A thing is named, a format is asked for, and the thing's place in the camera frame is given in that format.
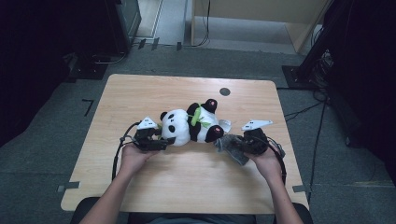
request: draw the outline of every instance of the panda ear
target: panda ear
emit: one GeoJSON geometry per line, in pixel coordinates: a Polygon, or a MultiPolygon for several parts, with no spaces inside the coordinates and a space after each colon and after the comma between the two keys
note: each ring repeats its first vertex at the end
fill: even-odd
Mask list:
{"type": "Polygon", "coordinates": [[[168,113],[168,112],[162,112],[162,113],[161,113],[161,116],[160,116],[161,120],[163,120],[163,117],[165,117],[165,115],[166,115],[167,113],[168,113]]]}

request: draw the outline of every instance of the power cord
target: power cord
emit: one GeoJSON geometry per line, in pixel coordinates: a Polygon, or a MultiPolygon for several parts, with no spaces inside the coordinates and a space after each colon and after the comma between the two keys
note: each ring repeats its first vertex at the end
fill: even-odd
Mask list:
{"type": "Polygon", "coordinates": [[[209,40],[209,43],[210,43],[210,39],[209,39],[209,15],[210,15],[210,0],[209,0],[208,5],[207,5],[206,22],[205,22],[205,18],[202,17],[202,20],[204,22],[204,26],[206,28],[206,34],[204,36],[204,39],[198,45],[192,45],[191,47],[194,47],[194,48],[201,47],[204,43],[206,43],[207,40],[209,40]]]}
{"type": "Polygon", "coordinates": [[[311,190],[308,192],[308,204],[310,204],[311,202],[311,195],[312,195],[312,185],[314,183],[314,174],[315,174],[315,165],[316,165],[316,159],[317,159],[317,151],[318,151],[318,141],[319,141],[319,136],[320,136],[320,131],[321,131],[321,127],[323,124],[323,117],[324,117],[324,111],[326,108],[326,104],[323,104],[322,107],[322,112],[320,115],[320,122],[319,122],[319,127],[318,127],[318,132],[317,132],[317,138],[315,140],[315,146],[314,146],[314,156],[312,159],[312,167],[311,167],[311,180],[309,181],[309,188],[311,188],[311,190]]]}

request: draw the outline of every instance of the white floor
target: white floor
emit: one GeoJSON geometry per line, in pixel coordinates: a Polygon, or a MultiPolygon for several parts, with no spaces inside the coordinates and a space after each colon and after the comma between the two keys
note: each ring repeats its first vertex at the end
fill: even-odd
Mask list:
{"type": "MultiPolygon", "coordinates": [[[[159,43],[165,45],[176,45],[177,42],[183,43],[184,46],[190,45],[191,9],[191,0],[163,0],[153,38],[159,37],[159,43]]],[[[205,36],[205,18],[195,17],[194,19],[194,44],[196,45],[205,36]]],[[[311,47],[310,42],[308,39],[301,54],[307,54],[311,47]]],[[[209,18],[209,40],[200,48],[296,54],[285,24],[273,21],[209,18]]]]}

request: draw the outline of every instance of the panda plush toy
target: panda plush toy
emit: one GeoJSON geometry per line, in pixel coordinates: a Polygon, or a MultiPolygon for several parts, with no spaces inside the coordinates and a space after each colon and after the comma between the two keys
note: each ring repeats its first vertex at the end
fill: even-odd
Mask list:
{"type": "Polygon", "coordinates": [[[170,145],[179,147],[190,140],[209,143],[221,138],[224,131],[215,115],[217,107],[216,100],[208,99],[204,104],[190,105],[187,111],[176,109],[162,112],[162,139],[168,140],[170,145]]]}
{"type": "Polygon", "coordinates": [[[161,138],[175,147],[183,146],[190,141],[189,115],[183,109],[161,113],[163,122],[161,138]]]}
{"type": "Polygon", "coordinates": [[[224,135],[224,130],[219,126],[215,111],[218,102],[208,99],[204,104],[192,104],[187,109],[189,115],[189,130],[192,141],[199,143],[214,142],[224,135]]]}

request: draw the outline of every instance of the black cabinet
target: black cabinet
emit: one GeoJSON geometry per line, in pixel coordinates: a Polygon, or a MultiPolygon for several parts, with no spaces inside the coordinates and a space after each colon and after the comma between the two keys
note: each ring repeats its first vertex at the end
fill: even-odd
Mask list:
{"type": "Polygon", "coordinates": [[[0,146],[22,133],[67,77],[53,15],[41,1],[0,6],[0,146]]]}

